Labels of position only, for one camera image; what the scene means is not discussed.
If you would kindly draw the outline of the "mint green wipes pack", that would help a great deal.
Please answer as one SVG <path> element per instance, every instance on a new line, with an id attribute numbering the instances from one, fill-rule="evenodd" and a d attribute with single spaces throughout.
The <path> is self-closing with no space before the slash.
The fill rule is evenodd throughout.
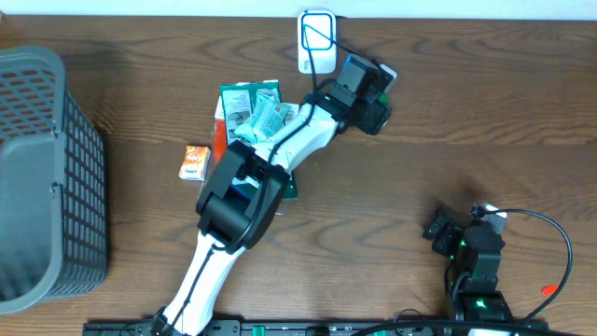
<path id="1" fill-rule="evenodd" d="M 234 134 L 249 143 L 267 141 L 285 125 L 286 117 L 292 110 L 292 105 L 281 103 L 263 92 L 257 92 L 253 113 L 235 129 Z"/>

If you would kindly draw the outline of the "green grip gloves package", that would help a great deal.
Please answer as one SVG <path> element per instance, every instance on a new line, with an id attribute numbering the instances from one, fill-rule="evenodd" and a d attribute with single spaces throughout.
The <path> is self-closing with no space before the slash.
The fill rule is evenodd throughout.
<path id="1" fill-rule="evenodd" d="M 236 140 L 246 145 L 256 144 L 249 143 L 247 140 L 235 135 L 234 131 L 236 128 L 241 126 L 253 113 L 257 92 L 263 92 L 273 96 L 277 101 L 282 103 L 277 79 L 266 80 L 262 82 L 241 82 L 220 86 L 220 97 L 222 98 L 222 105 L 225 112 L 228 144 L 231 144 Z M 290 105 L 293 106 L 293 110 L 286 117 L 285 125 L 293 120 L 299 111 L 298 105 Z"/>

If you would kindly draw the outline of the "red dustpan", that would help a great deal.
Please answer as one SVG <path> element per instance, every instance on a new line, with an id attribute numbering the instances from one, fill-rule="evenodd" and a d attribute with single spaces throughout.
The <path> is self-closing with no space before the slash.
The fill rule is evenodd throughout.
<path id="1" fill-rule="evenodd" d="M 202 182 L 200 191 L 202 191 L 212 176 L 216 166 L 218 165 L 221 157 L 228 146 L 227 129 L 225 122 L 225 112 L 222 105 L 222 98 L 219 97 L 215 108 L 215 126 L 213 131 L 213 140 L 211 144 L 211 156 L 207 163 L 206 177 Z M 298 199 L 298 187 L 294 175 L 291 175 L 287 189 L 285 190 L 283 199 L 278 209 L 275 212 L 277 217 L 281 217 L 285 214 L 287 206 Z"/>

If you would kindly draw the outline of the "orange tissue pack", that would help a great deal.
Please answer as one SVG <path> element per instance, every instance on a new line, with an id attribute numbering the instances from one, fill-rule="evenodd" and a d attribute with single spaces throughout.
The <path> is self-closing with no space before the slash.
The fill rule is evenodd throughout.
<path id="1" fill-rule="evenodd" d="M 207 175 L 210 157 L 209 147 L 186 146 L 178 176 L 183 180 L 203 181 Z"/>

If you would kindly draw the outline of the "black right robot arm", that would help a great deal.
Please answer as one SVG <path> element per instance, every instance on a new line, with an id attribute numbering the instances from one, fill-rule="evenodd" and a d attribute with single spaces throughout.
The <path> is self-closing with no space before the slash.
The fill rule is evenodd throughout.
<path id="1" fill-rule="evenodd" d="M 451 317 L 457 321 L 508 323 L 514 320 L 497 289 L 505 242 L 501 236 L 507 214 L 485 203 L 475 204 L 465 224 L 450 208 L 439 207 L 423 238 L 447 258 L 444 288 Z"/>

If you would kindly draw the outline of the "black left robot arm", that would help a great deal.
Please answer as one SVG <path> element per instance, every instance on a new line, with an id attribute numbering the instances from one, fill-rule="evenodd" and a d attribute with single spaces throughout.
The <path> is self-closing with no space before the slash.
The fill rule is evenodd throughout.
<path id="1" fill-rule="evenodd" d="M 270 140 L 230 144 L 202 189 L 197 247 L 174 299 L 156 312 L 152 335 L 198 335 L 238 257 L 270 226 L 292 172 L 314 151 L 355 126 L 377 134 L 392 109 L 382 101 L 397 73 L 350 55 L 337 78 L 315 83 L 297 115 Z"/>

